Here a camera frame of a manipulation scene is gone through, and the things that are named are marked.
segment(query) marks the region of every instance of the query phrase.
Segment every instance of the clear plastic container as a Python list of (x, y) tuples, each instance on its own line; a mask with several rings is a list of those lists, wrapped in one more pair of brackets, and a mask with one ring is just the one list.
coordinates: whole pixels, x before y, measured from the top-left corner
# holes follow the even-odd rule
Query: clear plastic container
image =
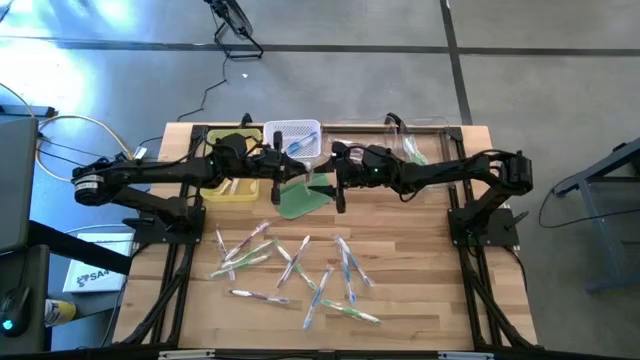
[[(242, 136), (253, 136), (256, 139), (262, 138), (259, 129), (216, 129), (207, 134), (207, 140), (215, 143), (217, 138), (223, 138), (231, 134), (241, 134)], [(247, 149), (255, 145), (253, 139), (247, 139)], [(258, 200), (260, 195), (260, 184), (257, 179), (225, 179), (216, 189), (202, 189), (200, 194), (203, 198), (211, 202), (249, 202)]]

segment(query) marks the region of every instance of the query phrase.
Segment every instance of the black metal frame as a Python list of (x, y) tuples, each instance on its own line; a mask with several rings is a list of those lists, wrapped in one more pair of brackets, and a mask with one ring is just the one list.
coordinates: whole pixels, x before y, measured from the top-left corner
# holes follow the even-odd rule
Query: black metal frame
[(249, 35), (249, 33), (247, 33), (246, 31), (244, 33), (242, 33), (242, 36), (246, 37), (247, 40), (251, 41), (251, 43), (258, 48), (259, 53), (257, 54), (245, 54), (245, 55), (233, 55), (231, 54), (231, 49), (229, 49), (229, 47), (227, 47), (227, 45), (225, 45), (222, 42), (221, 39), (221, 35), (222, 32), (224, 31), (225, 27), (228, 27), (229, 25), (227, 25), (227, 23), (222, 23), (220, 26), (218, 26), (218, 29), (216, 30), (215, 34), (213, 35), (213, 41), (216, 43), (216, 45), (218, 45), (220, 47), (220, 49), (222, 49), (222, 51), (224, 52), (225, 56), (228, 57), (229, 59), (232, 60), (248, 60), (248, 59), (262, 59), (262, 55), (264, 54), (264, 49), (262, 48), (262, 46), (260, 46), (260, 44), (258, 44), (255, 40), (253, 40), (253, 37), (251, 37), (251, 35)]
[[(191, 133), (190, 150), (197, 146), (197, 140), (209, 129), (216, 128), (236, 128), (237, 126), (206, 126), (196, 125)], [(245, 116), (241, 127), (262, 128), (261, 124), (254, 124), (250, 117)], [(357, 126), (325, 126), (329, 133), (355, 133), (355, 134), (378, 134), (384, 131), (385, 127), (357, 127)], [(453, 142), (458, 158), (466, 158), (462, 129), (460, 127), (417, 127), (411, 128), (415, 134), (430, 134), (439, 137), (442, 146), (442, 156), (444, 160), (451, 159), (450, 146)], [(473, 191), (470, 181), (463, 181), (463, 192), (466, 202), (473, 200)], [(180, 196), (186, 198), (188, 193), (186, 184), (180, 190)], [(448, 185), (449, 198), (452, 209), (460, 208), (458, 198), (458, 188), (455, 183)], [(183, 312), (186, 300), (186, 293), (189, 284), (189, 273), (195, 252), (195, 245), (185, 245), (185, 253), (181, 265), (174, 274), (174, 264), (178, 250), (177, 244), (170, 244), (167, 253), (167, 261), (162, 279), (160, 297), (156, 304), (145, 318), (145, 321), (129, 336), (125, 341), (101, 349), (83, 349), (64, 352), (52, 352), (41, 354), (29, 354), (30, 359), (157, 359), (161, 351), (178, 350), (178, 340), (182, 326)], [(477, 256), (476, 272), (471, 265), (469, 258), (469, 248), (474, 247)], [(522, 338), (518, 331), (509, 323), (509, 320), (500, 310), (500, 307), (493, 299), (491, 283), (489, 279), (486, 255), (481, 244), (469, 246), (458, 246), (460, 254), (460, 266), (462, 271), (463, 286), (469, 315), (471, 336), (473, 340), (472, 351), (468, 352), (446, 352), (446, 351), (375, 351), (375, 350), (272, 350), (272, 349), (215, 349), (203, 350), (207, 356), (219, 358), (242, 358), (248, 357), (269, 357), (273, 359), (283, 359), (287, 357), (314, 358), (318, 360), (339, 360), (341, 358), (353, 359), (614, 359), (612, 357), (602, 357), (595, 355), (575, 354), (557, 351), (544, 350), (541, 347), (531, 345)], [(178, 290), (174, 318), (170, 334), (165, 342), (161, 342), (161, 333), (164, 324), (165, 307), (174, 292)], [(487, 343), (482, 336), (482, 329), (478, 316), (475, 294), (481, 298), (487, 308), (489, 318), (489, 330), (491, 343)], [(141, 344), (149, 330), (152, 329), (149, 344)], [(509, 339), (512, 347), (504, 346), (501, 340), (501, 332)]]
[(131, 258), (88, 243), (56, 229), (29, 220), (27, 247), (47, 245), (51, 252), (89, 265), (128, 275)]
[(637, 162), (640, 158), (640, 138), (630, 143), (620, 145), (614, 151), (589, 166), (588, 168), (566, 178), (556, 185), (552, 192), (556, 197), (563, 198), (573, 190), (579, 190), (587, 214), (593, 217), (594, 233), (600, 240), (602, 252), (607, 265), (607, 273), (602, 279), (592, 280), (585, 284), (588, 293), (620, 288), (640, 284), (640, 271), (633, 266), (625, 250), (624, 243), (614, 235), (614, 231), (607, 221), (601, 217), (593, 199), (591, 184), (597, 182), (628, 182), (637, 181), (633, 177), (605, 177), (618, 168)]

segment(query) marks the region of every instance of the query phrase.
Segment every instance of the toothbrush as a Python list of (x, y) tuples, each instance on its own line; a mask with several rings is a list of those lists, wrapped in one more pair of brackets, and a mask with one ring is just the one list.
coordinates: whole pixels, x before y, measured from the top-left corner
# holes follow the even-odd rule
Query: toothbrush
[(351, 288), (351, 270), (349, 269), (349, 258), (347, 257), (347, 252), (342, 248), (342, 245), (340, 245), (340, 243), (337, 241), (336, 245), (338, 245), (338, 252), (340, 253), (340, 257), (342, 258), (342, 271), (344, 272), (344, 283), (347, 286), (347, 294), (349, 294), (349, 302), (355, 304), (356, 294)]
[(311, 327), (311, 319), (313, 318), (313, 313), (316, 311), (316, 306), (318, 306), (318, 302), (320, 302), (320, 298), (322, 297), (322, 292), (324, 291), (325, 285), (327, 285), (327, 281), (329, 281), (329, 276), (333, 272), (333, 268), (327, 265), (327, 268), (324, 270), (324, 275), (322, 275), (322, 280), (320, 281), (320, 286), (318, 286), (318, 290), (316, 290), (316, 295), (313, 297), (313, 301), (311, 301), (311, 306), (309, 307), (309, 312), (307, 313), (307, 317), (304, 319), (304, 324), (302, 325), (303, 329), (308, 329)]
[(295, 142), (291, 143), (287, 147), (286, 153), (289, 156), (295, 155), (295, 153), (297, 153), (301, 149), (303, 149), (306, 146), (308, 146), (309, 144), (311, 144), (314, 140), (316, 140), (317, 137), (318, 137), (318, 133), (315, 132), (315, 131), (312, 131), (311, 134), (305, 136), (304, 138), (302, 138), (302, 139), (300, 139), (298, 141), (295, 141)]
[(335, 303), (331, 300), (321, 300), (320, 303), (324, 306), (330, 307), (332, 309), (336, 309), (338, 311), (340, 311), (341, 313), (350, 316), (354, 319), (358, 319), (358, 320), (362, 320), (362, 321), (367, 321), (373, 325), (380, 325), (382, 324), (382, 321), (380, 321), (380, 319), (378, 319), (375, 316), (371, 316), (369, 314), (365, 314), (361, 311), (358, 311), (356, 309), (352, 309), (350, 307), (346, 307), (346, 306), (340, 306), (339, 303)]
[(280, 289), (282, 287), (282, 284), (284, 284), (284, 282), (289, 277), (289, 274), (291, 274), (291, 270), (293, 270), (293, 268), (298, 264), (298, 262), (300, 262), (302, 253), (307, 249), (307, 247), (309, 247), (310, 239), (311, 239), (311, 236), (307, 235), (304, 238), (304, 240), (302, 240), (302, 245), (300, 245), (300, 249), (298, 249), (298, 252), (293, 256), (293, 258), (291, 258), (291, 261), (289, 262), (287, 267), (284, 269), (282, 276), (280, 276), (280, 280), (278, 280), (278, 283), (276, 284), (276, 288)]
[(258, 225), (257, 228), (255, 228), (253, 230), (253, 232), (251, 233), (251, 235), (249, 235), (249, 237), (244, 239), (240, 244), (238, 244), (238, 246), (234, 247), (233, 249), (231, 249), (231, 251), (229, 251), (227, 256), (225, 256), (224, 261), (231, 260), (232, 257), (236, 256), (236, 254), (238, 252), (240, 252), (240, 249), (242, 249), (243, 246), (247, 245), (249, 243), (249, 241), (251, 241), (251, 239), (253, 239), (254, 236), (258, 235), (259, 233), (261, 233), (263, 231), (265, 231), (269, 227), (269, 225), (270, 225), (270, 223), (269, 223), (268, 220), (263, 221), (260, 225)]
[(264, 244), (262, 244), (262, 245), (258, 246), (257, 248), (255, 248), (255, 249), (253, 249), (253, 250), (249, 251), (248, 253), (244, 254), (241, 258), (239, 258), (239, 259), (237, 259), (237, 260), (229, 260), (229, 261), (226, 261), (226, 262), (225, 262), (225, 263), (223, 263), (220, 267), (221, 267), (222, 269), (224, 269), (224, 268), (227, 268), (227, 267), (229, 267), (229, 266), (233, 266), (233, 265), (235, 265), (235, 264), (239, 264), (239, 263), (241, 263), (241, 262), (243, 262), (243, 261), (245, 261), (245, 260), (247, 260), (247, 259), (250, 259), (250, 258), (251, 258), (251, 257), (253, 257), (255, 254), (257, 254), (257, 253), (259, 253), (260, 251), (262, 251), (262, 250), (266, 249), (267, 247), (269, 247), (269, 246), (273, 245), (273, 243), (274, 243), (274, 242), (275, 242), (275, 241), (273, 241), (273, 240), (272, 240), (272, 241), (269, 241), (269, 242), (266, 242), (266, 243), (264, 243)]
[[(220, 256), (222, 257), (222, 261), (224, 261), (224, 257), (227, 256), (227, 249), (224, 247), (224, 242), (222, 242), (222, 235), (220, 235), (218, 224), (216, 224), (216, 239), (218, 240), (218, 250), (220, 250)], [(236, 280), (235, 272), (229, 271), (229, 280)]]
[(250, 298), (254, 298), (254, 299), (265, 300), (265, 301), (274, 302), (274, 303), (283, 304), (283, 305), (289, 303), (289, 299), (287, 299), (287, 298), (274, 298), (274, 297), (269, 297), (269, 296), (262, 295), (262, 294), (259, 294), (259, 293), (254, 293), (254, 292), (251, 292), (251, 291), (229, 290), (229, 293), (231, 293), (233, 295), (236, 295), (236, 296), (250, 297)]
[(261, 262), (267, 260), (269, 258), (269, 255), (270, 254), (258, 256), (257, 258), (253, 258), (251, 260), (247, 260), (247, 261), (241, 262), (239, 264), (235, 264), (235, 265), (230, 266), (228, 268), (218, 270), (216, 272), (211, 273), (211, 275), (209, 275), (209, 279), (213, 279), (216, 276), (220, 276), (222, 274), (226, 274), (226, 273), (228, 273), (229, 271), (232, 271), (232, 270), (242, 269), (242, 268), (245, 268), (245, 267), (249, 267), (251, 265), (255, 265), (255, 264), (261, 263)]
[[(289, 253), (287, 253), (287, 250), (285, 250), (282, 246), (280, 246), (279, 243), (276, 243), (276, 248), (278, 249), (278, 252), (280, 252), (280, 254), (282, 255), (282, 257), (291, 262), (291, 256), (289, 256)], [(309, 276), (307, 276), (307, 274), (305, 274), (304, 270), (302, 269), (302, 266), (300, 266), (300, 264), (295, 266), (295, 270), (298, 272), (298, 274), (300, 274), (300, 276), (302, 276), (302, 278), (307, 282), (307, 285), (309, 285), (309, 287), (315, 291), (316, 290), (316, 284), (313, 282), (313, 280), (311, 280), (309, 278)]]
[(371, 280), (371, 278), (369, 278), (367, 276), (367, 274), (364, 273), (364, 270), (362, 270), (362, 268), (360, 267), (360, 265), (358, 265), (358, 261), (356, 261), (356, 258), (353, 256), (353, 254), (351, 253), (351, 249), (349, 249), (349, 246), (347, 245), (347, 243), (344, 241), (344, 239), (340, 236), (340, 235), (336, 235), (336, 241), (340, 244), (340, 246), (342, 246), (342, 249), (347, 253), (347, 255), (349, 256), (349, 260), (351, 260), (351, 263), (353, 264), (353, 266), (356, 268), (356, 270), (358, 270), (358, 272), (360, 273), (360, 276), (362, 277), (362, 281), (364, 281), (364, 283), (371, 287), (374, 285), (373, 281)]

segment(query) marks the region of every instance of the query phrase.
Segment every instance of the yellow object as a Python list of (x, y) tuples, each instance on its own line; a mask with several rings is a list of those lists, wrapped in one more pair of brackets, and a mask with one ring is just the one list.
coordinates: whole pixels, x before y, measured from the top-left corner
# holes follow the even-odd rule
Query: yellow object
[(45, 302), (44, 322), (47, 326), (66, 324), (76, 316), (74, 303), (47, 299)]
[[(207, 140), (210, 143), (215, 143), (216, 139), (223, 138), (231, 134), (253, 136), (256, 139), (262, 138), (262, 133), (258, 129), (218, 129), (209, 131), (207, 134)], [(247, 149), (251, 149), (255, 144), (256, 142), (253, 139), (247, 139)], [(226, 179), (216, 189), (200, 190), (202, 197), (211, 202), (256, 201), (258, 200), (259, 193), (260, 186), (256, 179)]]

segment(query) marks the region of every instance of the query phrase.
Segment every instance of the white plastic basket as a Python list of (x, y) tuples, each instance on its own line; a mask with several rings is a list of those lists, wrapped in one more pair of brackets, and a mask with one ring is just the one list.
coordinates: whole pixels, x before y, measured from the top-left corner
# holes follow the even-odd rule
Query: white plastic basket
[(282, 132), (282, 148), (286, 151), (291, 143), (300, 141), (312, 132), (318, 134), (316, 140), (300, 149), (293, 159), (312, 159), (322, 153), (322, 129), (318, 120), (279, 120), (269, 121), (264, 124), (263, 136), (268, 144), (273, 145), (273, 134), (276, 131)]

